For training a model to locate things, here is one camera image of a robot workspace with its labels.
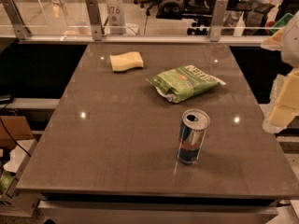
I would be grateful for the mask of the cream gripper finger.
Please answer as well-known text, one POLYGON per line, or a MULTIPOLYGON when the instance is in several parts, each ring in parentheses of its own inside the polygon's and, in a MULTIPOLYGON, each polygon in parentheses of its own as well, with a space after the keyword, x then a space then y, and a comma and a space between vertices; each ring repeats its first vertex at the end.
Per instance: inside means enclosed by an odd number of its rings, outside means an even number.
POLYGON ((267 37, 261 44, 262 49, 267 49, 271 51, 281 51, 282 49, 282 37, 284 34, 285 28, 280 28, 273 35, 267 37))
POLYGON ((299 112, 299 70, 292 70, 287 76, 277 75, 270 93, 268 121, 286 128, 299 112))

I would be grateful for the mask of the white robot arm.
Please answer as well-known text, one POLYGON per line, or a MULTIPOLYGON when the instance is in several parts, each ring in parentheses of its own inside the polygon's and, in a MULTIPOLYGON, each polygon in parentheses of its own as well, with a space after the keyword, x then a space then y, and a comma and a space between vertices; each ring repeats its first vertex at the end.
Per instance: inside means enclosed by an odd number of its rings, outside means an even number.
POLYGON ((263 128, 269 133, 286 129, 299 113, 299 12, 261 44, 263 49, 280 52, 281 61, 292 70, 277 75, 270 92, 263 128))

